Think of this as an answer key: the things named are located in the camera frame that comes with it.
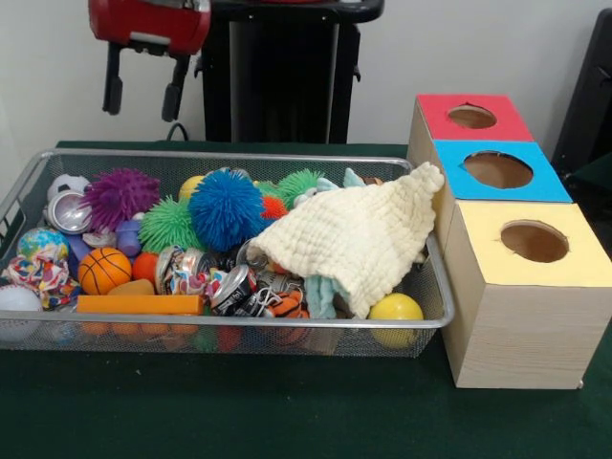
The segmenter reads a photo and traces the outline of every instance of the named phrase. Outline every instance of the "yellow box top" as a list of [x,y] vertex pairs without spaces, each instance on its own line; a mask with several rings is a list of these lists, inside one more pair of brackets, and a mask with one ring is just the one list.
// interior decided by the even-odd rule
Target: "yellow box top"
[[485,282],[612,287],[612,262],[578,205],[491,201],[457,201],[457,205]]

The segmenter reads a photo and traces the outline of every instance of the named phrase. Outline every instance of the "circular hole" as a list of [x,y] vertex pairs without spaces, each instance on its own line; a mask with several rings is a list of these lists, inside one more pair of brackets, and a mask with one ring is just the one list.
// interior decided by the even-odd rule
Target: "circular hole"
[[481,151],[463,162],[478,182],[495,188],[520,188],[533,178],[532,169],[519,159],[498,151]]
[[489,110],[468,103],[450,110],[448,117],[455,124],[468,129],[487,129],[497,123],[497,118]]
[[501,231],[501,241],[511,251],[538,263],[552,263],[569,251],[567,238],[542,222],[511,222]]

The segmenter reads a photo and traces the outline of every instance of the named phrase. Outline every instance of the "red box top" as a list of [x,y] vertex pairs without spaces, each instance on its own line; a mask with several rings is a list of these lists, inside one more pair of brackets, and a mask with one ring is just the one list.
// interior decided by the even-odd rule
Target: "red box top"
[[417,100],[435,141],[534,141],[507,96],[421,94]]

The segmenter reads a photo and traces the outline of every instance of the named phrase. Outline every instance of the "wooden box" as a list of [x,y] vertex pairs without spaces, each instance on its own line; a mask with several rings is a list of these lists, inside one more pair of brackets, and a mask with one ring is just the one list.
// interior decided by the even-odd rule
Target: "wooden box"
[[535,142],[435,141],[432,162],[446,182],[436,194],[436,235],[446,251],[455,201],[572,203]]
[[432,161],[434,141],[533,140],[506,96],[421,94],[414,104],[407,157],[413,165]]
[[579,386],[612,316],[612,263],[578,206],[457,201],[446,262],[458,387]]

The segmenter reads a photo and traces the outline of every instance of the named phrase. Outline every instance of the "blue box top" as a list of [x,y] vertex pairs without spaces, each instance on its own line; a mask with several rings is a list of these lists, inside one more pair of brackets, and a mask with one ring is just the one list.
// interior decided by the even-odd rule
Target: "blue box top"
[[535,142],[436,141],[457,199],[572,203]]

